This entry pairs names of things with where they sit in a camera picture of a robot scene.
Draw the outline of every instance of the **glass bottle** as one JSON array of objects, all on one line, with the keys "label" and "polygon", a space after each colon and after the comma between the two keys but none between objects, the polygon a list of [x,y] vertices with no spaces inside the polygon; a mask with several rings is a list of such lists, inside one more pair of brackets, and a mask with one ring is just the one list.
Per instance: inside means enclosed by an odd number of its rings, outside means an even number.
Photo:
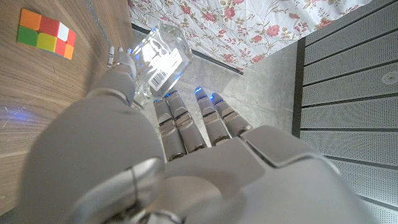
[{"label": "glass bottle", "polygon": [[192,59],[192,51],[183,30],[160,23],[131,57],[137,70],[133,76],[136,84],[133,104],[143,109],[148,102],[163,98],[176,84]]}]

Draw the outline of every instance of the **metal plate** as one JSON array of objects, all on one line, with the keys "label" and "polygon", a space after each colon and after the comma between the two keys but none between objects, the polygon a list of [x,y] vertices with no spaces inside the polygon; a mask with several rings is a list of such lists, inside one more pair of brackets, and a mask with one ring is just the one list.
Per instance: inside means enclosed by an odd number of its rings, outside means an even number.
[{"label": "metal plate", "polygon": [[300,139],[323,155],[398,166],[398,133],[301,131]]},{"label": "metal plate", "polygon": [[328,57],[304,68],[303,84],[310,84],[381,63],[398,60],[398,31]]},{"label": "metal plate", "polygon": [[327,35],[330,35],[344,26],[347,26],[348,24],[351,24],[358,19],[367,16],[368,14],[371,14],[374,11],[379,10],[380,8],[383,8],[385,5],[394,2],[395,0],[373,0],[369,4],[360,7],[357,10],[354,10],[340,19],[334,21],[330,25],[326,26],[323,29],[317,30],[313,32],[312,34],[308,35],[305,37],[305,45],[310,45],[314,42],[316,42],[319,39],[322,39],[326,37]]},{"label": "metal plate", "polygon": [[302,106],[398,93],[398,83],[382,82],[383,75],[391,71],[398,71],[398,63],[306,86]]},{"label": "metal plate", "polygon": [[375,205],[370,202],[363,201],[369,211],[376,217],[380,224],[396,224],[398,223],[398,212]]},{"label": "metal plate", "polygon": [[398,2],[395,2],[306,47],[305,64],[329,57],[398,28],[397,12]]},{"label": "metal plate", "polygon": [[363,197],[398,206],[398,171],[351,162],[330,161],[348,185]]},{"label": "metal plate", "polygon": [[398,97],[302,109],[301,128],[398,128]]}]

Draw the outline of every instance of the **colorful cube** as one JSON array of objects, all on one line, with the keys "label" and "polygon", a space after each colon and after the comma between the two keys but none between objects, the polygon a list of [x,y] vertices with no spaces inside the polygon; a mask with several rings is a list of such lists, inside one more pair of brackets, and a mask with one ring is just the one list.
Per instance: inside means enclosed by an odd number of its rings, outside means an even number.
[{"label": "colorful cube", "polygon": [[76,34],[54,19],[22,9],[17,41],[34,46],[69,60],[75,48]]}]

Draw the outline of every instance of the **white sticker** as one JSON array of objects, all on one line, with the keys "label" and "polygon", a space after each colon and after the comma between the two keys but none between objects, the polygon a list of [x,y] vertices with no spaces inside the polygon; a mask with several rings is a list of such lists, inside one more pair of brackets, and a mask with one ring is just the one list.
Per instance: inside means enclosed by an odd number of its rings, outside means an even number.
[{"label": "white sticker", "polygon": [[155,68],[158,68],[158,72],[149,79],[149,85],[155,91],[158,91],[178,68],[181,62],[182,58],[177,49],[174,49],[171,54],[165,54],[159,57],[154,65]]}]

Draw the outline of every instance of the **floral curtain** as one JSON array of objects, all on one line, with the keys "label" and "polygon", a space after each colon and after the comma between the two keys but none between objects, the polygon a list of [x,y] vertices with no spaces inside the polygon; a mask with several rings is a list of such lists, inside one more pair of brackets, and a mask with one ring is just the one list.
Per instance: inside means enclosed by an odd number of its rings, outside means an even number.
[{"label": "floral curtain", "polygon": [[193,50],[243,70],[371,0],[128,1],[132,23],[181,27]]}]

